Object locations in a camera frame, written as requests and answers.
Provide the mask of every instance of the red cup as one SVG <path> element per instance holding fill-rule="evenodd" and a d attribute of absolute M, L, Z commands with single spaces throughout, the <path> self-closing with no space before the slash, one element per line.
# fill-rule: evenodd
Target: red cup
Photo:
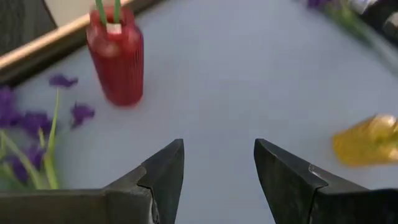
<path fill-rule="evenodd" d="M 107 99 L 116 106 L 131 106 L 143 92 L 144 39 L 129 9 L 121 9 L 120 24 L 113 24 L 113 6 L 104 10 L 106 26 L 97 10 L 90 12 L 88 48 Z"/>

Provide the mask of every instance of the yellow object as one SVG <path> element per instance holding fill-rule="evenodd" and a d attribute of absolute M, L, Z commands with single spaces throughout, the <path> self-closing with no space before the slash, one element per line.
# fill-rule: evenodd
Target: yellow object
<path fill-rule="evenodd" d="M 398 120 L 384 114 L 370 117 L 334 135 L 333 149 L 349 166 L 398 162 Z"/>

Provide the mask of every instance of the tabletop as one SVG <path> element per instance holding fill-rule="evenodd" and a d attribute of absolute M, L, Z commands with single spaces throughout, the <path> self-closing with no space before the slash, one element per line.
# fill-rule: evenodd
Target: tabletop
<path fill-rule="evenodd" d="M 333 133 L 376 113 L 398 114 L 398 78 L 371 50 L 289 0 L 169 0 L 137 18 L 144 34 L 144 96 L 116 108 L 86 47 L 17 88 L 21 108 L 53 112 L 49 76 L 79 84 L 60 94 L 60 122 L 75 101 L 96 117 L 57 138 L 63 188 L 103 187 L 176 138 L 185 175 L 176 223 L 273 223 L 256 174 L 264 138 L 370 189 L 397 187 L 396 166 L 351 169 Z"/>

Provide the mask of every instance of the wooden frame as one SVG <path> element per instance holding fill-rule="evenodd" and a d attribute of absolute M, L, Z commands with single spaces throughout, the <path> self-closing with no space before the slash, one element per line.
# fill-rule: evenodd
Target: wooden frame
<path fill-rule="evenodd" d="M 161 0 L 121 0 L 135 14 Z M 16 86 L 86 44 L 89 14 L 0 57 L 0 86 Z"/>

